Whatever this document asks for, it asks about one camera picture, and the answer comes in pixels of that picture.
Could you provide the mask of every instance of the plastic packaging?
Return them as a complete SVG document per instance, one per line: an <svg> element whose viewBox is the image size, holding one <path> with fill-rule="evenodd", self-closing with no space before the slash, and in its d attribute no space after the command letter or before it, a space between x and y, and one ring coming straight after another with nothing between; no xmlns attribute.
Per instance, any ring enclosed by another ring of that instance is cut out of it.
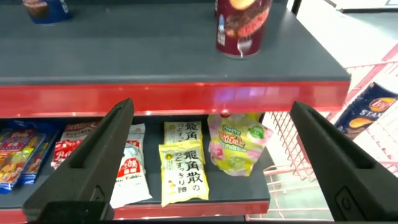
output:
<svg viewBox="0 0 398 224"><path fill-rule="evenodd" d="M12 190L34 151L53 131L46 123L8 122L7 128L0 132L0 193Z"/></svg>
<svg viewBox="0 0 398 224"><path fill-rule="evenodd" d="M58 136L58 131L55 130L49 133L43 144L33 153L32 159L29 161L28 165L22 171L22 175L18 180L19 184L34 184L41 167L43 166L43 161L46 160L49 152L53 149L54 142Z"/></svg>
<svg viewBox="0 0 398 224"><path fill-rule="evenodd" d="M165 122L164 123L164 144L187 140L200 140L203 142L201 133L201 121L194 122ZM202 157L205 158L203 144L201 146Z"/></svg>
<svg viewBox="0 0 398 224"><path fill-rule="evenodd" d="M136 124L130 127L110 202L113 208L152 198L145 178L144 152L142 150L144 135L145 124Z"/></svg>
<svg viewBox="0 0 398 224"><path fill-rule="evenodd" d="M245 114L209 115L211 161L233 176L250 176L273 131Z"/></svg>
<svg viewBox="0 0 398 224"><path fill-rule="evenodd" d="M55 143L54 158L51 166L56 169L75 150L78 145L94 130L98 122L68 124L61 140Z"/></svg>
<svg viewBox="0 0 398 224"><path fill-rule="evenodd" d="M162 207L192 198L208 200L209 187L201 145L199 140L189 140L159 146Z"/></svg>

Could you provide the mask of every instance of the yellow snack bag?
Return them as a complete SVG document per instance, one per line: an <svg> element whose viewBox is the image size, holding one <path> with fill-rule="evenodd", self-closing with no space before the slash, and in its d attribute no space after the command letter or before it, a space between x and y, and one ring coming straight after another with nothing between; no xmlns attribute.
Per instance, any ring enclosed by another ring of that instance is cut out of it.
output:
<svg viewBox="0 0 398 224"><path fill-rule="evenodd" d="M164 123L164 144L170 144L180 141L200 140L203 142L201 133L201 121L191 122L165 122ZM202 156L205 157L203 144L201 146Z"/></svg>
<svg viewBox="0 0 398 224"><path fill-rule="evenodd" d="M211 161L233 176L250 176L273 131L246 114L208 117Z"/></svg>
<svg viewBox="0 0 398 224"><path fill-rule="evenodd" d="M159 145L162 161L162 207L192 198L209 199L201 141Z"/></svg>

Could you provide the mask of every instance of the shopping basket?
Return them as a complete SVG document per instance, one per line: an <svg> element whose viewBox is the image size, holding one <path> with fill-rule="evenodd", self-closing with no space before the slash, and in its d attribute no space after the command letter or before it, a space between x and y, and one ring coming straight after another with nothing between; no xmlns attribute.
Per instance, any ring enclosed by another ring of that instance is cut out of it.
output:
<svg viewBox="0 0 398 224"><path fill-rule="evenodd" d="M398 77L398 58L346 70L351 74L351 85L343 109L339 112L320 111L332 123L375 78ZM288 163L264 170L272 198L270 209L267 215L246 215L246 220L333 220L289 112L269 112L265 119L277 134L277 139L267 148L284 150ZM354 141L398 176L398 103Z"/></svg>

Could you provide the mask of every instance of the red snack package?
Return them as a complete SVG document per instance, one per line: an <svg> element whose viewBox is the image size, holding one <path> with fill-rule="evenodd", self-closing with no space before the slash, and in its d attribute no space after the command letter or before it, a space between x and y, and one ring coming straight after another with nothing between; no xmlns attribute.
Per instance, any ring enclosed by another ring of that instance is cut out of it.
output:
<svg viewBox="0 0 398 224"><path fill-rule="evenodd" d="M62 133L61 140L55 143L54 158L51 166L56 169L77 148L98 122L68 124Z"/></svg>

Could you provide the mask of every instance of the potato chip canister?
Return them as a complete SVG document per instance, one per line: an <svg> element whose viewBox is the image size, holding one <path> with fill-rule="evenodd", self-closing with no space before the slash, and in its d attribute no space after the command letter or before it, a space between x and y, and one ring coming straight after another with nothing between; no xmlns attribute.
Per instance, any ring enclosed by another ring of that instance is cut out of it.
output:
<svg viewBox="0 0 398 224"><path fill-rule="evenodd" d="M354 139L375 123L398 100L398 78L380 78L347 106L335 126Z"/></svg>
<svg viewBox="0 0 398 224"><path fill-rule="evenodd" d="M216 48L234 58L260 51L272 0L217 0L216 3Z"/></svg>
<svg viewBox="0 0 398 224"><path fill-rule="evenodd" d="M23 3L36 24L54 24L71 18L65 0L23 0Z"/></svg>

